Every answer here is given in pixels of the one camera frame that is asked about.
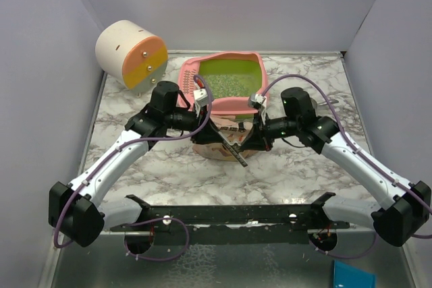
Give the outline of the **orange cat litter bag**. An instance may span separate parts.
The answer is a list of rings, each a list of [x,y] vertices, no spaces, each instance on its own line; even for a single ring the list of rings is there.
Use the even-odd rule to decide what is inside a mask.
[[[211,120],[231,143],[238,142],[240,144],[252,129],[251,119],[236,121],[234,116],[212,115]],[[192,149],[194,153],[206,159],[237,162],[229,150],[220,143],[194,144]]]

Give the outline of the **grey metal litter scoop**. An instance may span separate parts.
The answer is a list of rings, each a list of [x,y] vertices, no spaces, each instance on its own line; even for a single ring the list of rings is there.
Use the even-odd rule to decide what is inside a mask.
[[[329,99],[328,101],[329,101],[329,103],[330,103],[331,105],[334,105],[334,104],[338,104],[338,103],[339,103],[339,100],[337,100],[337,99]],[[311,103],[312,103],[312,106],[313,106],[313,108],[314,108],[315,110],[317,110],[317,109],[321,109],[321,108],[323,108],[323,107],[328,107],[328,104],[327,104],[327,101],[326,101],[326,100],[321,101],[321,102],[317,102],[315,99],[311,98]]]

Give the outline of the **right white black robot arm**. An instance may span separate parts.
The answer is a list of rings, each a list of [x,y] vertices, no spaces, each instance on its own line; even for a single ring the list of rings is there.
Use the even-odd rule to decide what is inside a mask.
[[[431,188],[394,173],[355,144],[334,119],[318,116],[308,92],[302,88],[284,90],[281,102],[284,117],[271,119],[265,111],[265,96],[253,94],[249,98],[249,106],[257,113],[241,150],[269,151],[276,139],[296,136],[305,147],[348,172],[374,198],[366,202],[330,194],[310,211],[311,223],[318,228],[333,221],[368,227],[396,247],[414,237],[429,220]]]

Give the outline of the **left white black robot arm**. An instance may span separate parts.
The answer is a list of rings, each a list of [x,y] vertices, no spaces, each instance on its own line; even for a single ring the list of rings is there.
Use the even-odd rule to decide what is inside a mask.
[[[194,77],[194,101],[181,108],[180,87],[169,81],[157,83],[150,102],[131,117],[115,143],[94,165],[68,183],[57,182],[49,191],[48,221],[54,229],[56,248],[64,234],[71,242],[89,246],[105,229],[128,224],[144,229],[149,214],[141,202],[126,197],[112,204],[103,203],[107,192],[139,158],[159,142],[189,139],[207,140],[218,130],[211,121],[213,94],[206,81]]]

